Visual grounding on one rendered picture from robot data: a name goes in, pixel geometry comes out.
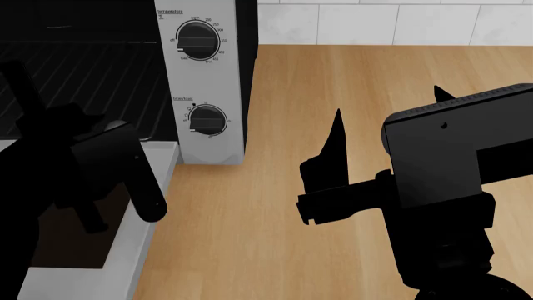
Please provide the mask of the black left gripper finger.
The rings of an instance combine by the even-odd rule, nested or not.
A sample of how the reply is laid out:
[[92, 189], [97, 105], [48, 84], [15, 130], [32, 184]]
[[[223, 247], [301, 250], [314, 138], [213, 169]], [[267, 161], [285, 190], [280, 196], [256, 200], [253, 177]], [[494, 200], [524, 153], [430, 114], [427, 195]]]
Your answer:
[[90, 133], [104, 117], [104, 114], [87, 115], [84, 112], [71, 112], [68, 115], [69, 140], [74, 141], [75, 137]]
[[68, 115], [84, 113], [76, 104], [69, 103], [60, 107], [51, 107], [32, 116], [24, 115], [17, 121], [20, 133], [68, 133]]

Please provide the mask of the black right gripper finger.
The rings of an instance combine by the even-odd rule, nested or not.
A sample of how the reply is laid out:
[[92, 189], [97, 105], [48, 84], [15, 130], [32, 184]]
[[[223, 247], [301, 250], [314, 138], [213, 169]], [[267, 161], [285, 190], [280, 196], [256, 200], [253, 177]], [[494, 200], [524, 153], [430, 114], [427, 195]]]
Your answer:
[[305, 193], [344, 187], [348, 184], [346, 132], [341, 109], [336, 110], [331, 131], [320, 153], [300, 164]]
[[452, 99], [455, 99], [455, 97], [453, 97], [451, 94], [449, 94], [444, 89], [441, 89], [440, 87], [436, 85], [433, 87], [433, 91], [434, 91], [434, 97], [437, 103], [447, 102]]

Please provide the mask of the black wire oven rack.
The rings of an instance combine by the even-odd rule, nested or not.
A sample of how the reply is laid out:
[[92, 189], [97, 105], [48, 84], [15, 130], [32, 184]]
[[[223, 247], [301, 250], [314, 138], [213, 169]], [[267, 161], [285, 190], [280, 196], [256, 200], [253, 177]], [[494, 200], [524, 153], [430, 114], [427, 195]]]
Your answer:
[[148, 142], [175, 142], [162, 47], [155, 42], [0, 42], [0, 59], [25, 65], [47, 107], [76, 103], [136, 127]]

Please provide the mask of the silver glass oven door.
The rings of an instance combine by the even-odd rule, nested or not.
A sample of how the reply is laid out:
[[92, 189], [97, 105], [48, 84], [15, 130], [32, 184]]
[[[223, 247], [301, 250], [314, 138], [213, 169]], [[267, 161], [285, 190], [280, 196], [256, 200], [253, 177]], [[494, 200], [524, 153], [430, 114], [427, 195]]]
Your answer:
[[12, 275], [3, 265], [11, 259], [3, 249], [12, 245], [5, 235], [13, 233], [17, 225], [0, 218], [0, 300], [132, 300], [155, 226], [143, 222], [128, 204], [101, 269], [32, 267], [16, 295], [7, 282]]

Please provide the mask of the silver toaster oven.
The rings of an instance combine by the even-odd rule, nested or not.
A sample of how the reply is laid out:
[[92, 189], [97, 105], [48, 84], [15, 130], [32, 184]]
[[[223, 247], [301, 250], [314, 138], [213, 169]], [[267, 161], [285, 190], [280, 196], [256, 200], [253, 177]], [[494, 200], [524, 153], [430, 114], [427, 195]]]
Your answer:
[[[177, 51], [177, 29], [211, 24], [221, 46], [196, 61]], [[0, 0], [0, 42], [157, 43], [167, 72], [181, 164], [240, 164], [257, 58], [257, 0]], [[208, 104], [227, 117], [224, 132], [190, 132], [188, 115]]]

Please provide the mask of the black timer knob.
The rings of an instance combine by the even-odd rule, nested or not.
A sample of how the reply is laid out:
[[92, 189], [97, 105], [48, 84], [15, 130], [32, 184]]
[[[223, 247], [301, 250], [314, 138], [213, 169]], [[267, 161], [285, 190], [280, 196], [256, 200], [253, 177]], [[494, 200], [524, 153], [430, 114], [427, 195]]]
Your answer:
[[190, 132], [209, 137], [221, 134], [227, 126], [226, 114], [218, 107], [208, 104], [194, 107], [188, 115], [188, 120]]

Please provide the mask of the black temperature knob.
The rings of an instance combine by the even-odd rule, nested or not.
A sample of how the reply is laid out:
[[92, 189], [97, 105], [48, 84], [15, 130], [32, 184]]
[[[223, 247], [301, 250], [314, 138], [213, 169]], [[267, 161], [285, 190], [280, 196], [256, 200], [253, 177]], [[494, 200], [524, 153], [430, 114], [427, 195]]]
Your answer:
[[211, 24], [198, 19], [184, 22], [177, 29], [176, 42], [178, 52], [196, 61], [214, 58], [221, 46], [217, 30]]

